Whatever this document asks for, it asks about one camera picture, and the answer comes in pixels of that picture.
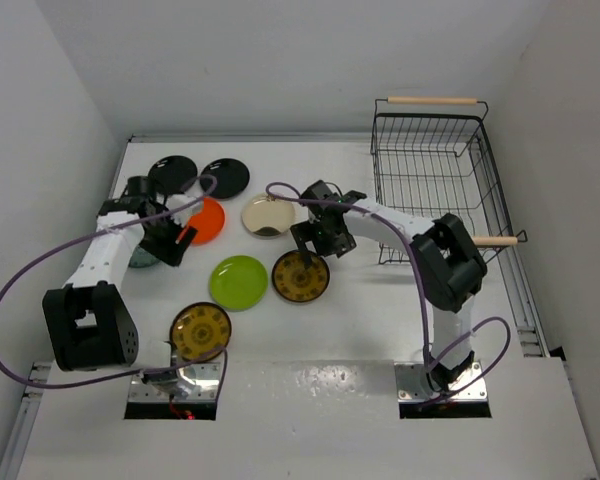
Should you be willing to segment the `orange plate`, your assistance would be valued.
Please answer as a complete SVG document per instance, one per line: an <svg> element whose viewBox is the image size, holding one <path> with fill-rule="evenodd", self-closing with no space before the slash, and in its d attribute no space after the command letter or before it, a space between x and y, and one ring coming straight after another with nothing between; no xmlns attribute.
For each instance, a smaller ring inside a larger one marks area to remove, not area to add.
<svg viewBox="0 0 600 480"><path fill-rule="evenodd" d="M203 245L214 240L222 231L225 224L225 211L218 201L213 198L203 200L202 209L193 215L187 226L181 232L179 239L182 240L186 232L195 229L192 245Z"/></svg>

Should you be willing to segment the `brown patterned plate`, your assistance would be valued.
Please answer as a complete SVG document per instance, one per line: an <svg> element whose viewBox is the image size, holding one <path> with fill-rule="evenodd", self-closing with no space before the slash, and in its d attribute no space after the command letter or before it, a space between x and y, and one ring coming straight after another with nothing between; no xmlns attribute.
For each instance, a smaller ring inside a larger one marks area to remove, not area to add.
<svg viewBox="0 0 600 480"><path fill-rule="evenodd" d="M308 303L318 299L328 288L330 270L326 261L313 252L309 264L304 263L299 251L283 254L271 272L274 290L292 303Z"/></svg>
<svg viewBox="0 0 600 480"><path fill-rule="evenodd" d="M227 347L232 324L227 312L211 302L198 302L181 310L174 318L169 341L184 360L216 358Z"/></svg>

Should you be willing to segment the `blue green patterned plate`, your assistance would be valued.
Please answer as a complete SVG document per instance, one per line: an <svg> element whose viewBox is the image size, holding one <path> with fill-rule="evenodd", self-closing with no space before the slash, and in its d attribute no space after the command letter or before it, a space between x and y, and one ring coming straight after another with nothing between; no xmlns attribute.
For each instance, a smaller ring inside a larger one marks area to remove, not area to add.
<svg viewBox="0 0 600 480"><path fill-rule="evenodd" d="M142 269L155 266L159 263L160 260L157 257L138 245L131 254L128 266L134 269Z"/></svg>

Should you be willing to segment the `black plate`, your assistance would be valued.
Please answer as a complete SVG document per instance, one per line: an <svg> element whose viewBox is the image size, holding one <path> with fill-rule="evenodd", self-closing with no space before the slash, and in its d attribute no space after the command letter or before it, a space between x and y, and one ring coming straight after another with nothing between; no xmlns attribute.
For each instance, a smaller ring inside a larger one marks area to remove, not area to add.
<svg viewBox="0 0 600 480"><path fill-rule="evenodd" d="M198 175L195 162L182 155L164 157L154 163L148 177L155 183L156 191L163 196L185 194Z"/></svg>
<svg viewBox="0 0 600 480"><path fill-rule="evenodd" d="M209 194L217 200L228 200L241 194L250 182L250 171L240 160L221 158L209 163L202 171L199 183L203 191L216 179L215 189Z"/></svg>

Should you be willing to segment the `beige floral plate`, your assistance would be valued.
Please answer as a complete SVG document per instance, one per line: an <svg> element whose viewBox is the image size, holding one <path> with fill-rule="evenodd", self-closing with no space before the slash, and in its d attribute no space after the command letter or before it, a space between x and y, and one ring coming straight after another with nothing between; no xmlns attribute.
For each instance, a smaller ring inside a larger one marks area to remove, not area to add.
<svg viewBox="0 0 600 480"><path fill-rule="evenodd" d="M255 237L274 238L290 229L296 220L296 213L290 202L263 193L245 204L241 220L245 229Z"/></svg>

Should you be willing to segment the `lime green plate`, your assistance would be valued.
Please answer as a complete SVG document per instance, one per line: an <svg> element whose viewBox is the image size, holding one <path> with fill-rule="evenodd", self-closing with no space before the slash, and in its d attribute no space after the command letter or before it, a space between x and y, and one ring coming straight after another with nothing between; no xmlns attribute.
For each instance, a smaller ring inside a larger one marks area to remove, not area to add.
<svg viewBox="0 0 600 480"><path fill-rule="evenodd" d="M252 256L235 255L222 260L212 271L209 292L213 300L230 310L255 306L268 288L264 265Z"/></svg>

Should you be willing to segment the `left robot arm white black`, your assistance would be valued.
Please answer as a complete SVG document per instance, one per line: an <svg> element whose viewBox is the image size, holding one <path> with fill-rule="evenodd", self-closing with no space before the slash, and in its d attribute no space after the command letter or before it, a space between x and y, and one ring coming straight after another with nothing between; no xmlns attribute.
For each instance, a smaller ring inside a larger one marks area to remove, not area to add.
<svg viewBox="0 0 600 480"><path fill-rule="evenodd" d="M183 193L161 194L147 176L129 178L119 197L103 202L79 266L42 300L61 370L168 366L168 347L141 335L123 300L122 283L137 249L179 266L196 235L187 224L202 203Z"/></svg>

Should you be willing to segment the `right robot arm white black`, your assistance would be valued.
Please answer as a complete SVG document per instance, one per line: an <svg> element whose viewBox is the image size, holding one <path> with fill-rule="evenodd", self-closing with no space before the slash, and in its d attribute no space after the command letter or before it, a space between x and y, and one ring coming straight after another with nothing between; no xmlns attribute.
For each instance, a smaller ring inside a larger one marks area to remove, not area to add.
<svg viewBox="0 0 600 480"><path fill-rule="evenodd" d="M359 237L407 256L421 309L431 306L433 312L433 333L423 327L427 373L440 391L450 391L474 360L471 309L487 273L463 221L450 213L438 219L408 214L355 190L340 195L322 180L301 193L299 203L308 208L308 219L291 231L304 261L308 243L318 256L341 257Z"/></svg>

